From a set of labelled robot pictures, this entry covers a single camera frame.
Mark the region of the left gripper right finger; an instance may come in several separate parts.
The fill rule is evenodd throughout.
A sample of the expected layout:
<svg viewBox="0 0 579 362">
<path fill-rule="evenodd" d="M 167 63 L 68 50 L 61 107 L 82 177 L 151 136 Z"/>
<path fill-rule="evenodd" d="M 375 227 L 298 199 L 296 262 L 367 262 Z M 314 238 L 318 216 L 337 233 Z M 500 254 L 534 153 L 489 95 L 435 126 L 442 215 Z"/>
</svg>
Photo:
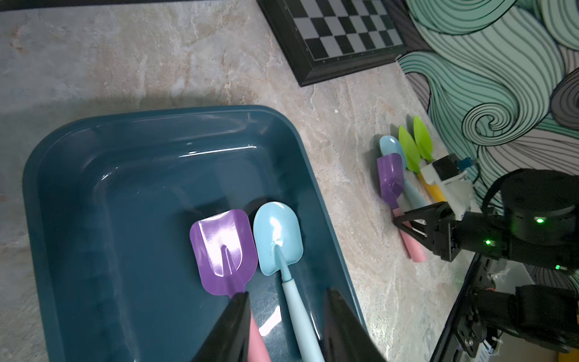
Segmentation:
<svg viewBox="0 0 579 362">
<path fill-rule="evenodd" d="M 325 361 L 386 361 L 343 295 L 327 289 L 324 301 Z"/>
</svg>

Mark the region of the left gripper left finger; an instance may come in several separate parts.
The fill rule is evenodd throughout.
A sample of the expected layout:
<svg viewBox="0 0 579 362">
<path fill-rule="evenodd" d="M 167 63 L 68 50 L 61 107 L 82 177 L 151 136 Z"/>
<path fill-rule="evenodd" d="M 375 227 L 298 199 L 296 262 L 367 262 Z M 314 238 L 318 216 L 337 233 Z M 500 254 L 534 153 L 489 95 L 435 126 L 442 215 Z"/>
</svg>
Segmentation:
<svg viewBox="0 0 579 362">
<path fill-rule="evenodd" d="M 248 361 L 250 297 L 238 293 L 215 323 L 192 361 Z"/>
</svg>

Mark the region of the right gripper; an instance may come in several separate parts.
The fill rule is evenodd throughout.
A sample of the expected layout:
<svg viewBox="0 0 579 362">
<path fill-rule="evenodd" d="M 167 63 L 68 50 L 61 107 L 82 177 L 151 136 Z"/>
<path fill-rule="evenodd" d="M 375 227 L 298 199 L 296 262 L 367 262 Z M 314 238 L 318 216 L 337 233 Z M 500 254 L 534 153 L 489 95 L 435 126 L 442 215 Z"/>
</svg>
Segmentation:
<svg viewBox="0 0 579 362">
<path fill-rule="evenodd" d="M 425 224 L 406 223 L 416 220 Z M 482 213 L 467 212 L 457 220 L 447 202 L 405 212 L 393 222 L 445 261 L 453 261 L 463 250 L 493 259 L 507 257 L 507 236 L 501 228 Z"/>
</svg>

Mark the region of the purple shovel pink handle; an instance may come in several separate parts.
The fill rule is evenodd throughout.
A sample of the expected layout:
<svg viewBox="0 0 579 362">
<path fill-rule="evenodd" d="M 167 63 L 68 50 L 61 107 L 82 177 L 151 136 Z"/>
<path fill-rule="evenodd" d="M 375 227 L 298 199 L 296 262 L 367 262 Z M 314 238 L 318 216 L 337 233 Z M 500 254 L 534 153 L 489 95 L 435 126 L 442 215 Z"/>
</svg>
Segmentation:
<svg viewBox="0 0 579 362">
<path fill-rule="evenodd" d="M 392 217 L 404 214 L 397 200 L 404 191 L 404 174 L 401 155 L 392 153 L 377 159 L 379 187 L 381 199 L 390 207 Z M 413 237 L 398 229 L 405 244 L 405 248 L 413 262 L 420 263 L 427 260 L 424 248 Z"/>
<path fill-rule="evenodd" d="M 230 210 L 193 224 L 189 233 L 203 288 L 214 296 L 245 293 L 258 256 L 250 220 L 243 210 Z M 270 361 L 250 308 L 248 361 Z"/>
</svg>

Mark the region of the green shovel yellow handle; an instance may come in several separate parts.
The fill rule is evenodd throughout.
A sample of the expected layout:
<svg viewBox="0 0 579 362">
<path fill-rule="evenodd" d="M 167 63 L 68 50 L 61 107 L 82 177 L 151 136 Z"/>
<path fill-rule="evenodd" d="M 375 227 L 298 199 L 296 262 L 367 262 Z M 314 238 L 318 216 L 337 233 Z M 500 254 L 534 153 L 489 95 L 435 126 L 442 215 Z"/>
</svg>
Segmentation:
<svg viewBox="0 0 579 362">
<path fill-rule="evenodd" d="M 421 165 L 422 157 L 419 153 L 418 147 L 416 146 L 416 142 L 404 126 L 399 126 L 398 140 L 407 160 L 407 168 L 417 175 L 420 183 L 436 202 L 445 202 L 446 198 L 440 191 L 440 188 L 437 185 L 428 185 L 423 178 L 419 167 Z"/>
</svg>

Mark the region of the green shovel brown handle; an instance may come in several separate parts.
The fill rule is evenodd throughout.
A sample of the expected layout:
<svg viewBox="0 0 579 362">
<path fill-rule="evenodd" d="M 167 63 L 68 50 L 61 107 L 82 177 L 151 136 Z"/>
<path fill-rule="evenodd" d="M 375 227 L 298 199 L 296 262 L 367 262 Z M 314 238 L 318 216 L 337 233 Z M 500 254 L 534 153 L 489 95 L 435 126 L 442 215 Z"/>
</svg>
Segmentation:
<svg viewBox="0 0 579 362">
<path fill-rule="evenodd" d="M 433 141 L 428 128 L 419 116 L 415 116 L 413 119 L 413 134 L 421 158 L 428 163 L 434 161 Z"/>
</svg>

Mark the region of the light blue shovel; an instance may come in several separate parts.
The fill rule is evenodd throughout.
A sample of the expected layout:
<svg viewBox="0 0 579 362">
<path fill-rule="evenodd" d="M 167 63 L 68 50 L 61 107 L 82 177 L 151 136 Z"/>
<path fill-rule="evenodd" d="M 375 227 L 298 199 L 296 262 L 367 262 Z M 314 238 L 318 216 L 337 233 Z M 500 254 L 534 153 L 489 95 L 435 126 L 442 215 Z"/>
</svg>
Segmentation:
<svg viewBox="0 0 579 362">
<path fill-rule="evenodd" d="M 301 229 L 295 212 L 284 203 L 267 202 L 256 212 L 253 237 L 262 274 L 280 272 L 291 324 L 304 361 L 323 361 L 312 319 L 307 312 L 289 266 L 304 253 Z"/>
<path fill-rule="evenodd" d="M 382 157 L 377 159 L 381 199 L 391 209 L 411 211 L 429 205 L 427 199 L 407 180 L 407 160 L 398 139 L 383 136 L 379 141 Z"/>
</svg>

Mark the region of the teal storage box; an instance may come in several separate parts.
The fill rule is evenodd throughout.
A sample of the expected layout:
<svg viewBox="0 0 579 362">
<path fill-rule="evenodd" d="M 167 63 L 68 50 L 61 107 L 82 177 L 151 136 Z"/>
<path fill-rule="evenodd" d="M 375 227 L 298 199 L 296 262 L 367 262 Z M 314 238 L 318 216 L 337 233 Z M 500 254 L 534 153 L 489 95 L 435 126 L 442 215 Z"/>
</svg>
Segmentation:
<svg viewBox="0 0 579 362">
<path fill-rule="evenodd" d="M 79 120 L 43 139 L 23 194 L 52 361 L 190 361 L 229 299 L 207 293 L 191 226 L 266 202 L 296 213 L 291 266 L 318 336 L 333 288 L 362 318 L 302 139 L 266 106 L 214 106 Z"/>
</svg>

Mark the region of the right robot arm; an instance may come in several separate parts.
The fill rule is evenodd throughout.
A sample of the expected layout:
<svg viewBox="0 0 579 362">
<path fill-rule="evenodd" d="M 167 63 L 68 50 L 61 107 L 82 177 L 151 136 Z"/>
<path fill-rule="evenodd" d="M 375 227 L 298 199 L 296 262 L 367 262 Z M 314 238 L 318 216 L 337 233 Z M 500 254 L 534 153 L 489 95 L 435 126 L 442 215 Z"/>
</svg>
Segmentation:
<svg viewBox="0 0 579 362">
<path fill-rule="evenodd" d="M 446 202 L 394 224 L 434 255 L 475 258 L 434 349 L 434 361 L 473 358 L 503 334 L 561 353 L 578 347 L 578 177 L 519 169 L 499 177 L 477 212 Z"/>
</svg>

